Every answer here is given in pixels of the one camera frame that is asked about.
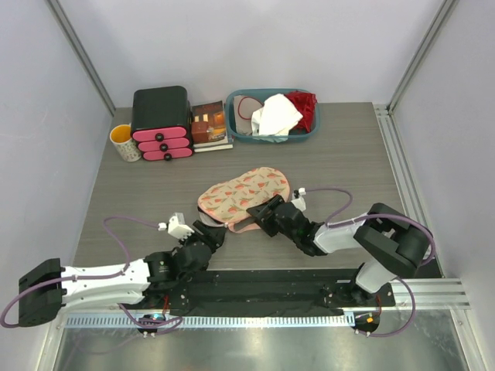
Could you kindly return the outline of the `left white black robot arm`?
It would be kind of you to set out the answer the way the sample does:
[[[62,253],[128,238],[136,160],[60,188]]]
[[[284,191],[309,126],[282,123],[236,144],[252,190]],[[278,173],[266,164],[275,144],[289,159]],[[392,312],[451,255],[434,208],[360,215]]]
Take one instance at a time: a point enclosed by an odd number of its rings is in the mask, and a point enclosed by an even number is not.
[[[227,232],[224,225],[208,226],[199,220],[188,226],[180,213],[148,227],[168,233],[178,246],[98,267],[62,266],[60,259],[52,258],[21,277],[14,300],[18,327],[44,325],[62,311],[82,308],[141,304],[157,308],[172,289],[207,269]]]

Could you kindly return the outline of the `pink mesh laundry bag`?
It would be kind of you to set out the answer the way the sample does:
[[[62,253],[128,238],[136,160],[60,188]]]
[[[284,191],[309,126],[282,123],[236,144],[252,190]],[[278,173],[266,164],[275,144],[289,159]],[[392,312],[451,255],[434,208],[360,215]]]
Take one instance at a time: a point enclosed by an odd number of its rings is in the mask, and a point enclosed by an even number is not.
[[[287,200],[290,185],[275,168],[260,167],[235,179],[211,186],[198,198],[200,221],[208,226],[226,227],[233,233],[256,230],[247,209],[259,206],[280,195]]]

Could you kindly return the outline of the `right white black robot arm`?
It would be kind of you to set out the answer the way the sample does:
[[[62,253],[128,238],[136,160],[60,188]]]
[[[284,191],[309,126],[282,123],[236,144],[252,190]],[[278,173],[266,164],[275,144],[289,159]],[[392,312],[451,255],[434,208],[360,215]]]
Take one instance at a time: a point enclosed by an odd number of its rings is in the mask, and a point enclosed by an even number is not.
[[[280,233],[311,257],[358,247],[367,251],[370,260],[341,290],[346,300],[357,305],[369,304],[395,278],[413,278],[435,255],[432,233],[383,203],[339,223],[312,222],[303,214],[303,206],[299,198],[286,202],[274,196],[247,212],[270,237]]]

